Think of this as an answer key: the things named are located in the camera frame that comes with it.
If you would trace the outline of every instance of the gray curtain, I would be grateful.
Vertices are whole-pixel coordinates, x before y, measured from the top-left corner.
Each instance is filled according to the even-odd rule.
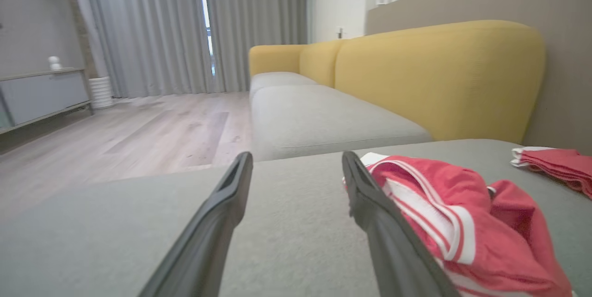
[[[117,97],[214,92],[201,0],[91,0]]]
[[[306,0],[207,0],[216,85],[249,90],[249,49],[261,44],[306,43]]]

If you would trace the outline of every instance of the yellow sofa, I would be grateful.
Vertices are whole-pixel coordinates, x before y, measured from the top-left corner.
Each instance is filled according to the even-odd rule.
[[[520,143],[545,67],[544,43],[535,29],[497,20],[311,45],[256,46],[249,57],[254,86],[273,82],[275,72],[292,74],[306,82],[302,84],[331,87],[410,120],[436,141],[484,138]],[[258,93],[252,93],[253,103],[259,94],[300,90],[300,101],[286,103],[298,109],[307,90],[325,90],[298,85],[294,80],[259,85]],[[275,98],[262,97],[253,108],[275,104],[269,99]],[[261,116],[265,111],[254,112]],[[275,134],[265,137],[273,137],[274,146],[281,147],[283,140]]]

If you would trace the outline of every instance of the sofa armrest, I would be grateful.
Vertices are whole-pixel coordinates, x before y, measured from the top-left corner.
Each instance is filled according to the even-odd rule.
[[[251,76],[262,72],[300,72],[300,52],[306,45],[261,45],[249,52]]]

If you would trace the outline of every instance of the beige wall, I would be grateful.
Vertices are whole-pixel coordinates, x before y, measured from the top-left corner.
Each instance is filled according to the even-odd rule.
[[[0,0],[0,23],[0,78],[46,71],[52,55],[83,67],[67,0]]]
[[[526,145],[592,154],[591,0],[398,0],[368,12],[368,34],[476,19],[537,28],[548,60]]]

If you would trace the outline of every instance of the gray sofa cushion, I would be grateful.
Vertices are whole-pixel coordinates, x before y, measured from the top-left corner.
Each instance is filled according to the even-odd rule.
[[[259,89],[266,87],[309,86],[311,84],[317,84],[317,82],[295,72],[264,72],[251,78],[249,99],[253,99]]]
[[[443,160],[509,179],[545,213],[580,297],[592,291],[590,200],[509,164],[513,143],[459,140],[359,150]],[[58,194],[0,223],[0,296],[137,296],[224,168],[125,179]],[[364,232],[349,217],[341,153],[257,162],[220,297],[378,297]]]
[[[326,86],[263,88],[251,109],[258,161],[432,140],[418,124]]]

